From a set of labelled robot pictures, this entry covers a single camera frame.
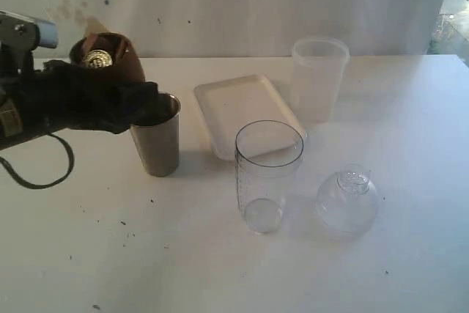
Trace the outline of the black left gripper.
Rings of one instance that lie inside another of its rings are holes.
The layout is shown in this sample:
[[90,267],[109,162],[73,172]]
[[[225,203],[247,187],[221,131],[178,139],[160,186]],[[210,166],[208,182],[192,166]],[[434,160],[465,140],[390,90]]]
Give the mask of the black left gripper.
[[33,51],[39,46],[31,18],[1,12],[2,149],[45,133],[44,73],[50,119],[66,128],[122,133],[155,104],[158,85],[145,79],[141,65],[90,68],[51,60],[44,64],[44,73],[35,70]]

